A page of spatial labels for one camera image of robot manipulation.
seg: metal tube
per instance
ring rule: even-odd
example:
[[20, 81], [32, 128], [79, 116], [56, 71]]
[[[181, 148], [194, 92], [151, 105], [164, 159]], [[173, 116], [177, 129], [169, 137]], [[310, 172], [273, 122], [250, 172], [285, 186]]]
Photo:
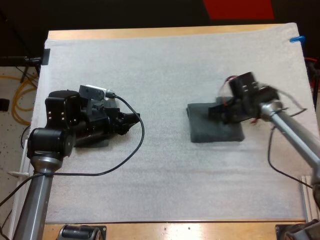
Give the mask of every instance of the metal tube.
[[13, 240], [42, 240], [53, 177], [33, 178]]
[[320, 140], [286, 114], [282, 110], [281, 102], [277, 100], [261, 106], [261, 117], [265, 121], [273, 122], [312, 168], [311, 184], [320, 184]]
[[[54, 173], [61, 168], [60, 159], [33, 156], [31, 164], [38, 173]], [[38, 176], [31, 180], [13, 240], [42, 240], [53, 176]]]

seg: blue clip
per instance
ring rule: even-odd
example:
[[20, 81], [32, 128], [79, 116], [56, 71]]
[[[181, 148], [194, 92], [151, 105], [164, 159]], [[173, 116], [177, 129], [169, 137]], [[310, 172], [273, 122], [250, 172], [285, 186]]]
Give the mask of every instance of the blue clip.
[[296, 36], [290, 39], [290, 43], [300, 42], [303, 45], [306, 41], [305, 36]]

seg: table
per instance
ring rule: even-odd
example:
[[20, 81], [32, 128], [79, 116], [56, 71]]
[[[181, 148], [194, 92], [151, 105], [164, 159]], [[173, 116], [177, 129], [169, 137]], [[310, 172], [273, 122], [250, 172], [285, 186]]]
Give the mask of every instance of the table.
[[[164, 36], [182, 36], [195, 34], [233, 33], [263, 30], [279, 24], [227, 25], [199, 27], [165, 27], [136, 29], [91, 29], [91, 30], [56, 30], [50, 31], [50, 40], [75, 39], [121, 39], [147, 38]], [[275, 240], [276, 224], [304, 223], [304, 219], [246, 221], [215, 221], [215, 222], [160, 222], [160, 223], [107, 223], [108, 240]], [[46, 224], [43, 239], [55, 240], [63, 224]]]

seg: gray cloth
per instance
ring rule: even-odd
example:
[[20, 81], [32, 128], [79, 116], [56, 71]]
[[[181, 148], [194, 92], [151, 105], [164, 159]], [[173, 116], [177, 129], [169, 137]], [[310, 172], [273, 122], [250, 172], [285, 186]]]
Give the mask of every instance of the gray cloth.
[[[99, 177], [54, 177], [48, 223], [288, 219], [304, 216], [299, 185], [267, 163], [271, 125], [244, 122], [242, 142], [190, 142], [188, 103], [213, 102], [224, 80], [253, 72], [257, 81], [296, 97], [297, 121], [318, 136], [296, 24], [272, 29], [177, 37], [47, 40], [32, 128], [46, 124], [45, 99], [90, 84], [113, 90], [141, 113], [145, 141], [125, 165]], [[297, 110], [282, 98], [289, 113]], [[130, 112], [117, 102], [122, 112]], [[96, 173], [124, 160], [139, 124], [108, 147], [76, 148], [59, 172]], [[278, 132], [274, 165], [293, 176], [310, 168]]]
[[240, 123], [224, 124], [221, 114], [210, 117], [208, 108], [220, 103], [191, 103], [186, 112], [190, 123], [190, 140], [192, 143], [241, 142], [245, 139]]

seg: floor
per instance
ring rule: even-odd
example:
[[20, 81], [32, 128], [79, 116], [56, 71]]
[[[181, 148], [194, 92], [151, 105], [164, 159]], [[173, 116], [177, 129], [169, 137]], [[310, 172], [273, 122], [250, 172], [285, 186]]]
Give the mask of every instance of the floor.
[[[28, 71], [30, 74], [35, 73], [34, 68]], [[15, 67], [0, 67], [0, 76], [13, 76], [20, 78], [22, 73]], [[4, 199], [16, 187], [17, 180], [14, 176], [8, 174], [9, 171], [18, 171], [20, 168], [23, 149], [21, 147], [21, 134], [26, 128], [25, 125], [17, 123], [11, 115], [11, 102], [16, 89], [20, 85], [17, 80], [0, 79], [0, 98], [10, 99], [8, 112], [0, 112], [0, 201]], [[19, 101], [21, 107], [30, 108], [35, 100], [36, 92], [27, 93]], [[30, 121], [32, 112], [23, 112], [21, 116]], [[320, 107], [316, 111], [318, 125], [320, 126]], [[7, 201], [0, 209], [0, 224], [5, 221], [13, 204], [13, 198]], [[7, 232], [8, 222], [3, 228]]]

